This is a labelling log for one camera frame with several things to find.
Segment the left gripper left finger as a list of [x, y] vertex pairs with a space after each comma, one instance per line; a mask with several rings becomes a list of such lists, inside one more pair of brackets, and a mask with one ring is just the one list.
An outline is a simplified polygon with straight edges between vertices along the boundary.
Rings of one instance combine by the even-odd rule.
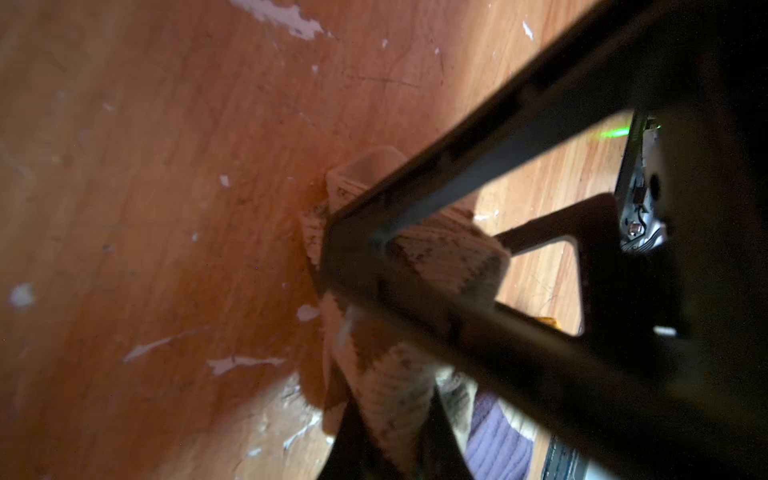
[[767, 173], [767, 5], [601, 1], [442, 139], [341, 209], [326, 240], [374, 252], [417, 223], [622, 110], [702, 96], [728, 164]]

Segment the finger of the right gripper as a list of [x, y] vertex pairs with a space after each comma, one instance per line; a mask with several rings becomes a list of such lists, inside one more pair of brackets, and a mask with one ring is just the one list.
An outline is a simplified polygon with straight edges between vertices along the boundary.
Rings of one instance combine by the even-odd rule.
[[521, 256], [553, 243], [575, 252], [582, 332], [554, 334], [582, 348], [651, 348], [657, 335], [652, 310], [655, 251], [621, 248], [617, 202], [603, 193], [534, 218], [494, 238], [510, 254]]

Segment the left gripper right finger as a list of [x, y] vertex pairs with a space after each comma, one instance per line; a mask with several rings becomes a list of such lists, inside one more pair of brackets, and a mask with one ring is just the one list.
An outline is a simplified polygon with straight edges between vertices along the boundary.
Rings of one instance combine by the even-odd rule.
[[440, 293], [364, 244], [333, 243], [323, 257], [344, 293], [620, 474], [767, 475], [767, 275], [754, 256], [582, 242], [576, 337]]

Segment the purple sock with yellow cuff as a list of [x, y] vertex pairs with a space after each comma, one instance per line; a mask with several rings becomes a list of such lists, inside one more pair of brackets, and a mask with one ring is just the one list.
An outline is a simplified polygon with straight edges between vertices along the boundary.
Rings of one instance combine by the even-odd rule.
[[474, 479], [526, 479], [538, 425], [490, 392], [475, 397], [465, 461]]

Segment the beige brown argyle sock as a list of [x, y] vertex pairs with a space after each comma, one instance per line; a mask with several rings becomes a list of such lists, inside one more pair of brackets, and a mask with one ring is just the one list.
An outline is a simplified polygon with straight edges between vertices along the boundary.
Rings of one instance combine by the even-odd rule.
[[[508, 253], [474, 222], [468, 195], [408, 229], [394, 257], [437, 287], [494, 304]], [[448, 479], [471, 473], [465, 450], [477, 385], [317, 281], [323, 327], [321, 425], [333, 440], [327, 473]]]

